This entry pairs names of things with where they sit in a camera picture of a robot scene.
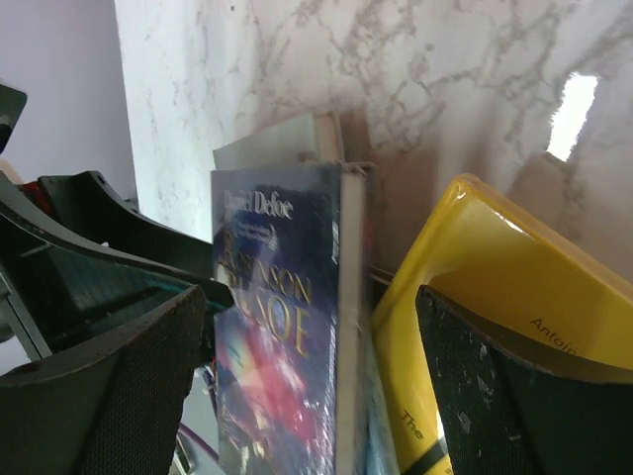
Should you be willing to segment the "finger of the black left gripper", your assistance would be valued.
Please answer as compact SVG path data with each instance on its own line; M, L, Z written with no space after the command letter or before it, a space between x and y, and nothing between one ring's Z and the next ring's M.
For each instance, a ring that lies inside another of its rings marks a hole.
M193 285L205 293L200 343L215 353L216 313L233 303L213 277L210 243L168 229L112 200L140 226L125 253L83 237L1 178L1 338L29 356L49 356L130 322Z

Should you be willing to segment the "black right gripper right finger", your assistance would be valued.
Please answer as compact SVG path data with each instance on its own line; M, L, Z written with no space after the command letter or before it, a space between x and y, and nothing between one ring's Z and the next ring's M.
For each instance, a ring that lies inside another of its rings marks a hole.
M419 331L456 474L629 474L632 373L420 286Z

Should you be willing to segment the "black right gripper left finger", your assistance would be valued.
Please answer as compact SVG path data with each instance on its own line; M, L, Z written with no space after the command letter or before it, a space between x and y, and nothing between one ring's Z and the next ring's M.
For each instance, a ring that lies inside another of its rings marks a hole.
M205 294L1 377L4 474L166 474L197 365Z

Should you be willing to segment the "light blue paperback book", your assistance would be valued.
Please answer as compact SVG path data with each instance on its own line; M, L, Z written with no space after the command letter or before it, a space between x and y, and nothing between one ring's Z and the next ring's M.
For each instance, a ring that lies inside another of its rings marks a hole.
M366 343L366 390L367 390L367 475L398 475L400 473L395 444L378 370L373 341Z

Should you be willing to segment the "yellow Little Prince book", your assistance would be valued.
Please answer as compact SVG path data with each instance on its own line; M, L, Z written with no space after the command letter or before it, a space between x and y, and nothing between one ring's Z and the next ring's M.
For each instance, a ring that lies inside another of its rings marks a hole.
M415 311L427 285L476 314L563 352L632 365L632 286L497 190L455 177L372 317L396 455L405 473L438 438Z

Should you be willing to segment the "dark blue Robinson Crusoe book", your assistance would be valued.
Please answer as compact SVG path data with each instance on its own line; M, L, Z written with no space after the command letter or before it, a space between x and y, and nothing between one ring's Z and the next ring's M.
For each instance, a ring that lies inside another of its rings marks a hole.
M367 185L337 162L211 174L227 474L365 470Z

